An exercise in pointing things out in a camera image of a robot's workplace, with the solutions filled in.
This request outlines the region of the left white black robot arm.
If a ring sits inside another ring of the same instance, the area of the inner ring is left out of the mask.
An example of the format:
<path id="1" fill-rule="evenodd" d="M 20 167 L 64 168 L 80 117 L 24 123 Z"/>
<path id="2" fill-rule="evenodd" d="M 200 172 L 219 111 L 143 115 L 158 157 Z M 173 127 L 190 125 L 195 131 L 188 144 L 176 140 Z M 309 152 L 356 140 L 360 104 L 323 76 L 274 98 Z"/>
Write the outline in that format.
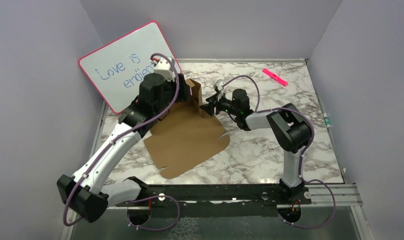
<path id="1" fill-rule="evenodd" d="M 174 103 L 190 99 L 190 86 L 182 73 L 167 81 L 159 73 L 146 75 L 139 85 L 139 94 L 118 117 L 108 139 L 72 176 L 61 175 L 56 182 L 64 212 L 75 211 L 89 223 L 98 220 L 108 207 L 127 201 L 142 205 L 147 191 L 132 178 L 112 187 L 105 186 L 108 176 L 125 154 L 166 115 Z"/>

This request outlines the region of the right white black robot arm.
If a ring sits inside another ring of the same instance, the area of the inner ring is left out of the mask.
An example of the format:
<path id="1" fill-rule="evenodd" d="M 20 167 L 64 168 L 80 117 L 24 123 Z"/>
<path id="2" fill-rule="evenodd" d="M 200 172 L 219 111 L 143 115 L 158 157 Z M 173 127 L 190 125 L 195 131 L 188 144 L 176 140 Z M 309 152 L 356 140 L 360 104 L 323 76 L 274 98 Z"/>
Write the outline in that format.
<path id="1" fill-rule="evenodd" d="M 283 174 L 279 180 L 279 199 L 290 204 L 301 200 L 305 191 L 302 163 L 303 155 L 314 138 L 314 128 L 296 106 L 287 103 L 282 107 L 254 111 L 244 89 L 236 89 L 232 99 L 217 91 L 206 99 L 200 109 L 211 117 L 225 112 L 244 131 L 271 129 L 283 149 Z"/>

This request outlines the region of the brown cardboard box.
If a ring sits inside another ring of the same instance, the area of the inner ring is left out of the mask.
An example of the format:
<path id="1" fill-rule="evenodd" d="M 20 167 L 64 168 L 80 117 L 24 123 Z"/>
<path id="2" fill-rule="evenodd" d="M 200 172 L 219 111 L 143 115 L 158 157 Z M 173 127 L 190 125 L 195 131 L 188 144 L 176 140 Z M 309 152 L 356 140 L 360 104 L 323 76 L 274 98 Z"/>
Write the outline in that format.
<path id="1" fill-rule="evenodd" d="M 175 103 L 143 142 L 160 175 L 176 178 L 225 150 L 230 136 L 215 116 L 200 109 L 201 84 L 187 79 L 188 101 Z"/>

